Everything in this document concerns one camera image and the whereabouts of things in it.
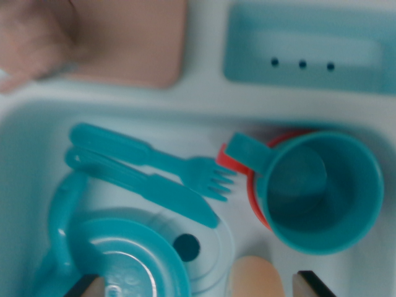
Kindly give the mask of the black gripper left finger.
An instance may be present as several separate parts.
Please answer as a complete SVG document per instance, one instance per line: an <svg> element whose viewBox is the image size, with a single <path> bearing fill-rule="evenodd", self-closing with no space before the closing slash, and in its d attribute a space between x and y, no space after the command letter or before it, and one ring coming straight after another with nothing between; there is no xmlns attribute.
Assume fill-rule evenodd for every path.
<svg viewBox="0 0 396 297"><path fill-rule="evenodd" d="M105 297L105 278L86 274L69 289L64 297Z"/></svg>

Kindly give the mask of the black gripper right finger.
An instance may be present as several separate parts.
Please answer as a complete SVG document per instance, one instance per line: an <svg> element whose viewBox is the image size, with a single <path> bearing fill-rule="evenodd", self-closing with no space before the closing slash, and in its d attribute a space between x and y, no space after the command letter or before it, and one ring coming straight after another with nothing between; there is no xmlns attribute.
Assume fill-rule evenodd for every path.
<svg viewBox="0 0 396 297"><path fill-rule="evenodd" d="M312 270L300 270L293 275L293 296L336 297Z"/></svg>

